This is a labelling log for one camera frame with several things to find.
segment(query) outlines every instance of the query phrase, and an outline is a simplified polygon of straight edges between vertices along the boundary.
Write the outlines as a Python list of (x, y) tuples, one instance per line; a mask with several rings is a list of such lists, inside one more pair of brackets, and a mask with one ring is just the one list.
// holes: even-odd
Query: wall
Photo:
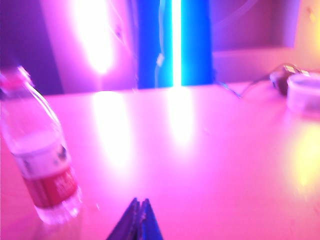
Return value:
[[(80, 13), (75, 12), (76, 6), (81, 6), (79, 3), (89, 4), (80, 10), (78, 9), (83, 16), (81, 19), (77, 16)], [(102, 6), (107, 3), (106, 9), (98, 5), (94, 8), (94, 3), (102, 4)], [(130, 19), (126, 0), (41, 0), (41, 6), (65, 93), (121, 90), (136, 87), (135, 66), (132, 61), (134, 41), (131, 31), (133, 21)], [(99, 13), (104, 10), (107, 11), (107, 19), (100, 21)], [(79, 29), (77, 21), (82, 21), (82, 26), (85, 29)], [(105, 43), (110, 46), (106, 49), (106, 54), (110, 58), (108, 60), (110, 66), (104, 73), (98, 72), (90, 64), (88, 49), (84, 47), (83, 42), (93, 42), (90, 37), (99, 42), (101, 37), (99, 33), (107, 35), (108, 40)], [(94, 55), (100, 54), (97, 46), (91, 44), (88, 48), (91, 48), (90, 51), (93, 51)]]
[[(234, 6), (241, 6), (245, 0), (232, 1)], [(265, 7), (266, 21), (264, 23), (263, 35), (267, 38), (267, 44), (261, 40), (253, 39), (253, 43), (250, 41), (245, 42), (246, 35), (242, 36), (240, 40), (243, 42), (236, 42), (236, 47), (225, 41), (226, 45), (223, 45), (225, 35), (213, 35), (212, 40), (221, 43), (217, 49), (217, 45), (213, 44), (213, 65), (217, 72), (217, 80), (223, 82), (241, 82), (241, 81), (254, 81), (261, 78), (267, 78), (269, 73), (277, 66), (283, 63), (293, 63), (300, 68), (305, 69), (319, 69), (320, 68), (320, 1), (319, 0), (301, 0), (301, 1), (267, 1), (271, 4), (271, 8)], [(285, 18), (280, 18), (279, 15), (272, 17), (272, 11), (277, 10), (277, 5), (282, 3), (283, 14)], [(295, 23), (295, 12), (297, 8), (297, 21)], [(314, 17), (310, 17), (310, 11), (314, 12)], [(255, 13), (248, 12), (244, 18), (252, 18), (254, 21)], [(213, 24), (218, 21), (217, 18), (212, 17)], [(283, 26), (277, 26), (275, 30), (271, 30), (268, 26), (274, 25), (276, 21)], [(289, 30), (290, 26), (294, 24), (296, 26), (295, 31)], [(284, 37), (281, 38), (281, 32), (283, 30)], [(268, 39), (271, 34), (275, 34), (277, 37)], [(228, 38), (237, 38), (237, 35), (227, 35)]]

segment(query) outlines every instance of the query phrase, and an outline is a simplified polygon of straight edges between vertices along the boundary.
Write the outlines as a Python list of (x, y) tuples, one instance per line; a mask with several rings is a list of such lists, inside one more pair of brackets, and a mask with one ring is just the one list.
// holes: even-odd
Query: white container lid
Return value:
[(294, 74), (288, 78), (287, 106), (294, 112), (320, 116), (320, 74)]

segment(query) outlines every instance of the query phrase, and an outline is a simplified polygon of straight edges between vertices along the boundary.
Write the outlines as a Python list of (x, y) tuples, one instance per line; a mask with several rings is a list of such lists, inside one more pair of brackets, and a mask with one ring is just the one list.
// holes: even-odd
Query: fluorescent light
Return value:
[(181, 86), (181, 0), (172, 0), (172, 69), (173, 86)]
[(92, 68), (105, 74), (113, 65), (106, 0), (74, 0), (75, 29)]

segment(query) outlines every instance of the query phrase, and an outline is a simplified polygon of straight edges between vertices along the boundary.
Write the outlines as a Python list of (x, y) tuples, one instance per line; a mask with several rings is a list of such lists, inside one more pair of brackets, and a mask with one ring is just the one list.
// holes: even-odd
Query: black cable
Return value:
[[(283, 63), (279, 66), (277, 66), (272, 72), (278, 70), (280, 67), (284, 68), (286, 71), (289, 71), (289, 72), (292, 72), (292, 73), (296, 73), (296, 72), (303, 72), (302, 69), (298, 68), (296, 65), (292, 64), (292, 63)], [(223, 88), (229, 90), (231, 93), (233, 93), (234, 95), (236, 95), (238, 98), (243, 98), (245, 93), (249, 90), (249, 88), (251, 88), (253, 85), (261, 82), (262, 80), (265, 80), (265, 78), (260, 78), (260, 79), (257, 79), (257, 80), (254, 80), (252, 82), (250, 82), (241, 92), (237, 92), (235, 90), (233, 90), (232, 88), (230, 88), (228, 86), (228, 84), (226, 84), (225, 82), (222, 82), (222, 81), (215, 81), (218, 85), (222, 86)]]

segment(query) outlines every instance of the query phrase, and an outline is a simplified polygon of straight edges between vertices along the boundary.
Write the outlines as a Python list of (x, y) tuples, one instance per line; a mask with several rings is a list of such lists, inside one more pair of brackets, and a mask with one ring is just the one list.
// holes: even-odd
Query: bottle cap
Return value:
[(25, 83), (33, 85), (29, 73), (22, 67), (12, 67), (1, 71), (0, 88), (2, 90), (14, 90)]

